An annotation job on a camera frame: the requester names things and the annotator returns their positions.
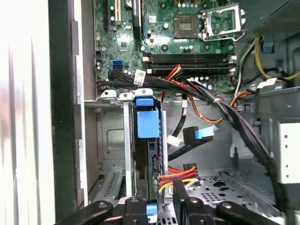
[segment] yellow wire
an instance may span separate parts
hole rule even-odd
[[[190,179],[184,179],[184,180],[182,180],[182,182],[183,182],[183,183],[185,183],[185,182],[192,182],[192,181],[194,181],[194,180],[195,180],[194,178],[190,178]],[[171,184],[173,184],[173,181],[164,184],[163,186],[161,186],[161,188],[159,189],[158,192],[159,192],[159,193],[162,193],[162,191],[163,191],[167,186],[169,186],[169,185],[171,185]]]
[[[264,70],[263,70],[263,67],[262,67],[262,64],[261,64],[261,60],[260,60],[260,55],[259,55],[259,45],[260,45],[260,38],[256,38],[256,41],[255,41],[255,62],[256,62],[256,65],[257,65],[257,68],[259,70],[259,72],[266,78],[266,79],[269,79],[269,78],[272,78],[271,76],[267,75]],[[289,76],[285,79],[287,80],[292,80],[294,78],[296,78],[297,76],[300,75],[300,71],[295,73],[294,75],[292,76]]]

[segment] white label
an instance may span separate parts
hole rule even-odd
[[[150,23],[156,23],[156,15],[150,15],[149,16],[149,22]]]
[[[188,101],[182,100],[182,108],[187,108],[187,107],[188,107]]]
[[[270,79],[266,80],[265,86],[271,86],[271,85],[274,85],[275,82],[276,82],[276,80],[277,80],[276,77],[270,78]]]
[[[261,83],[260,83],[260,84],[257,86],[257,88],[256,88],[256,89],[263,88],[263,87],[265,86],[265,84],[266,84],[266,82],[265,82],[265,81],[261,82]]]
[[[137,69],[135,71],[135,79],[133,81],[133,83],[135,85],[139,85],[139,86],[143,86],[144,80],[145,80],[145,76],[146,76],[146,72]]]
[[[180,142],[181,142],[181,140],[180,140],[179,138],[174,137],[174,136],[172,136],[172,135],[169,135],[169,136],[167,137],[167,143],[170,144],[170,145],[173,145],[173,146],[178,147],[179,144],[180,144]]]

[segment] ventilation holes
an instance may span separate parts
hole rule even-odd
[[[111,191],[111,189],[112,189],[112,187],[113,187],[113,184],[114,184],[115,181],[116,181],[117,175],[118,175],[118,174],[117,174],[116,172],[112,175],[112,179],[111,179],[111,181],[109,182],[109,184],[108,184],[108,186],[107,186],[107,189],[106,189],[106,191],[105,191],[105,193],[104,193],[104,197],[107,197],[107,196],[109,195],[109,193],[110,193],[110,191]]]

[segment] circuit board components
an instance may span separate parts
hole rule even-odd
[[[196,15],[175,15],[174,16],[174,37],[175,38],[197,38],[199,33],[199,19]]]

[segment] sata port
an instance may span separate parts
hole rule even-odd
[[[123,61],[114,60],[112,61],[112,66],[123,66]]]

